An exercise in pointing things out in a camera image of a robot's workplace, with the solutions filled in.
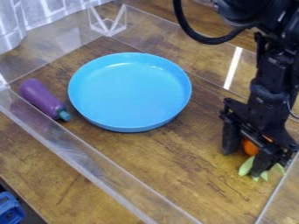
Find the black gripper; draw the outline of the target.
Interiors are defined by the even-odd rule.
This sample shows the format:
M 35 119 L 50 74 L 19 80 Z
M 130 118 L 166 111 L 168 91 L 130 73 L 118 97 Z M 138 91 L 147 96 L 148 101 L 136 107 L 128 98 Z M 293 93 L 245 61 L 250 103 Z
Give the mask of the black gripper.
M 271 93 L 258 84 L 253 84 L 250 89 L 247 103 L 233 98 L 223 100 L 225 109 L 219 117 L 223 120 L 223 154 L 233 154 L 241 149 L 245 137 L 259 148 L 250 171 L 250 175 L 257 178 L 275 164 L 290 164 L 299 151 L 299 144 L 286 129 L 291 115 L 291 95 L 285 92 Z

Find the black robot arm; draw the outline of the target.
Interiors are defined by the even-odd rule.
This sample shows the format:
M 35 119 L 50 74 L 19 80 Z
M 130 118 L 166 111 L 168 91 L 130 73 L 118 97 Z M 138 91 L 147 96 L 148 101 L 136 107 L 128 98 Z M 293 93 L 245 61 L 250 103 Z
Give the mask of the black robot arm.
M 221 117 L 223 152 L 241 147 L 243 138 L 258 146 L 250 174 L 287 165 L 299 144 L 286 130 L 299 95 L 299 0 L 215 0 L 219 14 L 238 29 L 258 28 L 257 76 L 247 102 L 225 100 Z

